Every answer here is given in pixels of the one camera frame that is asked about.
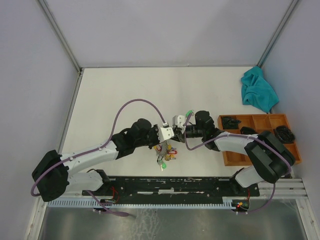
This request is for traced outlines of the metal keyring with coloured keys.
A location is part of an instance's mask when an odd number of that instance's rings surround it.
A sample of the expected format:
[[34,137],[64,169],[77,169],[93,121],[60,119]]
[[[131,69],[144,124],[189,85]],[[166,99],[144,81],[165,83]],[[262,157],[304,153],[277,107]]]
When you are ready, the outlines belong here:
[[156,153],[156,163],[160,171],[163,172],[167,168],[167,162],[176,160],[178,151],[167,140],[153,147]]

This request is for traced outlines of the green key tag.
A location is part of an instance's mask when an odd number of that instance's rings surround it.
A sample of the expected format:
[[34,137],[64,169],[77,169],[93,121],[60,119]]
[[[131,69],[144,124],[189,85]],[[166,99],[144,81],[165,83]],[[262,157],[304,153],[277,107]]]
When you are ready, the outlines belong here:
[[187,119],[190,119],[192,116],[194,116],[195,115],[195,113],[194,113],[194,111],[193,110],[189,110],[187,113],[186,113],[186,115],[185,115],[185,117],[187,118]]

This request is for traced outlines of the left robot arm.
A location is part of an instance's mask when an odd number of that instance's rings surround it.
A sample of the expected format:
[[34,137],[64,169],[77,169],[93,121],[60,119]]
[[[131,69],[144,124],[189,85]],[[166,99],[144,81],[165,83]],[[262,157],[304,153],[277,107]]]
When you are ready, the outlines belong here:
[[85,170],[128,156],[139,147],[152,148],[160,142],[158,133],[158,125],[140,118],[130,128],[114,134],[108,144],[64,155],[56,150],[48,151],[31,174],[34,180],[31,189],[38,190],[32,196],[40,196],[44,202],[50,202],[66,193],[86,190],[106,195],[111,189],[106,173],[102,170]]

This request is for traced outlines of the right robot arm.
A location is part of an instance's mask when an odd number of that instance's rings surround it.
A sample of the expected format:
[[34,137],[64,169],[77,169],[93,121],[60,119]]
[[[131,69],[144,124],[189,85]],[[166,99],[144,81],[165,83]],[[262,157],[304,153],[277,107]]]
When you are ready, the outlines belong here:
[[176,115],[172,124],[173,140],[187,143],[188,139],[201,139],[201,144],[187,147],[190,151],[205,146],[216,152],[248,156],[251,166],[238,170],[229,183],[231,193],[236,196],[242,195],[253,184],[276,183],[281,177],[291,173],[296,162],[294,155],[270,131],[238,134],[221,130],[205,110]]

